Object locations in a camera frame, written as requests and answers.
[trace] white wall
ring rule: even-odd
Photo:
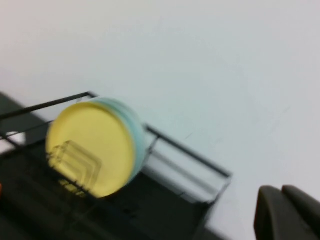
[[[318,0],[0,0],[0,89],[26,105],[88,90],[129,102],[234,172],[210,227],[253,240],[261,185],[320,199],[319,12]]]

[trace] dish rack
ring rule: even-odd
[[[0,126],[3,121],[33,114],[37,110],[94,97],[94,93],[85,92],[9,112],[0,115]],[[214,205],[230,184],[230,172],[146,125],[146,133],[154,138],[146,150],[146,158],[155,154],[157,143],[162,142],[210,169],[223,179],[223,186],[211,200],[202,201],[153,171],[144,169],[117,193],[96,198],[77,182],[48,165],[52,156],[45,151],[45,132],[51,122],[21,131],[31,133],[45,129],[41,139],[27,145],[20,145],[5,132],[0,132],[0,138],[15,147],[0,155],[0,183],[3,186],[0,220],[5,216],[19,229],[19,233],[28,236],[21,239],[201,239]],[[202,182],[200,177],[188,175],[176,164],[171,163],[170,166],[210,191],[210,186]],[[67,190],[68,186],[73,186],[72,191],[70,188]]]

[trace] yellow plate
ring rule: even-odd
[[[105,106],[80,102],[66,108],[46,137],[49,165],[97,198],[129,180],[135,150],[123,123]]]

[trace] dark surface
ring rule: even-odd
[[[20,104],[0,94],[0,115],[19,109],[21,109]],[[43,122],[42,119],[33,114],[24,114],[2,121],[0,131],[5,133],[20,132],[39,126]],[[44,125],[27,132],[27,145],[38,143],[39,140],[44,139],[47,129],[48,126]],[[34,155],[45,159],[44,142],[32,146],[30,149]],[[44,229],[50,228],[53,233],[59,233],[65,221],[62,213],[68,212],[69,206],[59,201],[53,191],[64,191],[64,189],[56,182],[47,181],[46,183],[43,178],[45,174],[38,174],[35,169],[33,169],[35,172],[24,175],[30,160],[23,154],[8,154],[7,157],[2,156],[1,159],[0,180],[3,183],[3,193],[5,195],[0,204],[1,239],[44,239],[42,231],[39,229],[40,225],[43,225]],[[47,184],[53,184],[54,187],[48,190]],[[156,204],[155,198],[159,199],[162,204]],[[189,233],[194,231],[194,221],[200,219],[207,210],[206,205],[202,206],[202,203],[192,205],[144,174],[140,174],[128,187],[109,197],[106,201],[125,213],[136,226],[147,227],[149,235],[154,235],[154,239],[189,239]],[[86,211],[86,203],[84,201],[79,202],[80,213]],[[36,219],[34,222],[29,220],[28,216],[30,215]],[[75,239],[117,239],[111,236],[110,232],[104,230],[106,225],[115,222],[114,219],[108,219],[106,216],[107,214],[97,208],[88,215],[88,220],[83,225],[79,224],[74,227],[67,235]],[[90,232],[89,230],[86,232],[86,229],[92,228],[102,232],[100,235],[104,238],[90,235],[90,233],[87,233]],[[52,238],[61,238],[61,236],[53,234]],[[216,238],[213,233],[205,231],[203,239],[215,240],[220,238]]]

